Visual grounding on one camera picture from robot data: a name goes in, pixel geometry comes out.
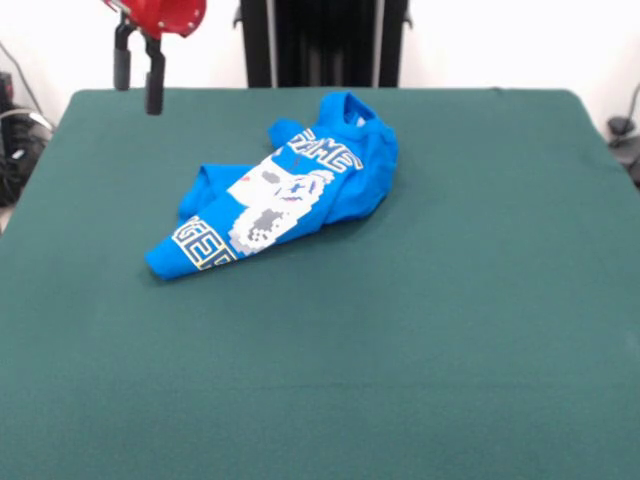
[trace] green felt surface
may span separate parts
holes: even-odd
[[[0,239],[2,480],[640,478],[640,202],[569,93],[358,91],[370,219],[153,278],[198,165],[322,94],[74,98]]]

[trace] black cable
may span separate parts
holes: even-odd
[[[20,80],[22,80],[22,83],[24,84],[24,88],[27,90],[27,93],[29,94],[29,97],[31,97],[31,101],[33,102],[33,105],[36,107],[36,110],[38,110],[38,112],[42,113],[42,108],[40,107],[40,104],[38,103],[38,100],[36,99],[36,96],[33,94],[33,90],[31,90],[31,87],[29,86],[29,82],[27,82],[27,79],[24,76],[24,73],[22,72],[22,68],[20,67],[20,64],[13,57],[13,55],[11,55],[11,53],[9,53],[9,50],[7,50],[7,48],[2,44],[2,42],[0,42],[0,50],[2,50],[4,52],[4,54],[7,56],[7,58],[16,67],[16,70],[18,71],[18,75],[20,76]]]
[[[625,125],[625,130],[629,128],[629,124],[633,119],[633,115],[636,113],[636,103],[638,102],[638,94],[640,94],[640,83],[636,85],[636,88],[633,91],[633,96],[631,97],[631,105],[629,106],[629,115],[627,115],[627,123]]]

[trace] black metal frame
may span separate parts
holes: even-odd
[[[371,86],[374,83],[376,0],[273,2],[278,38],[277,86]],[[379,77],[382,87],[398,85],[407,8],[408,0],[385,1]],[[241,0],[240,10],[249,87],[271,87],[267,2]],[[310,37],[321,39],[322,50],[312,44],[316,40]],[[342,56],[342,60],[336,60],[333,54]]]
[[[265,0],[240,2],[249,87],[271,87],[269,25]]]

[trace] graphic print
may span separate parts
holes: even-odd
[[[198,270],[217,267],[237,259],[220,235],[197,216],[176,230],[171,238]]]
[[[328,170],[291,175],[271,198],[250,206],[238,217],[229,232],[231,245],[245,255],[270,247],[311,211],[333,180],[334,175]]]
[[[227,190],[229,195],[245,207],[264,203],[266,198],[272,197],[283,183],[290,181],[293,177],[272,160],[280,151],[268,156],[234,183]]]

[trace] clothing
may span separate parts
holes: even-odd
[[[395,134],[351,93],[327,95],[312,128],[280,120],[269,135],[277,150],[250,170],[201,167],[180,206],[184,223],[146,256],[158,276],[241,260],[324,224],[365,217],[391,189]]]

